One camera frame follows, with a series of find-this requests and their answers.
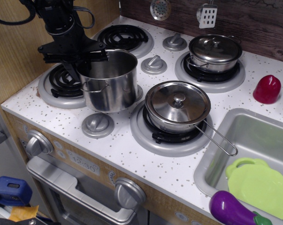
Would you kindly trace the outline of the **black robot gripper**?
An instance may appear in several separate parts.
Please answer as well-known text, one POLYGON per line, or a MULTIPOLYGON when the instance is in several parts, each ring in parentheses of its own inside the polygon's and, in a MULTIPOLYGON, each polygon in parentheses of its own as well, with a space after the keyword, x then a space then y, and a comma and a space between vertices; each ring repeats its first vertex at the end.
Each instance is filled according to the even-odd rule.
POLYGON ((77 66, 81 63, 81 74, 89 75, 91 61, 108 60, 106 45, 86 36, 82 27, 74 25, 64 33, 52 33, 53 42, 42 45, 38 52, 43 54, 46 63, 58 63, 64 66, 71 77, 80 81, 77 66))

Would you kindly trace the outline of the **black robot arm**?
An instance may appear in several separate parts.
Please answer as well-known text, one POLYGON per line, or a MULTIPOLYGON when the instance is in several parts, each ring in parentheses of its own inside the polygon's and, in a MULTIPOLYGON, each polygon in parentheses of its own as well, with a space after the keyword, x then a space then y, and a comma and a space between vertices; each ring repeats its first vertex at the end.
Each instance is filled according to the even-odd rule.
POLYGON ((38 48, 45 63, 61 63, 79 82, 78 66, 108 60, 106 45, 85 34, 95 24, 89 9, 74 6, 72 0, 36 0, 35 10, 54 40, 38 48))

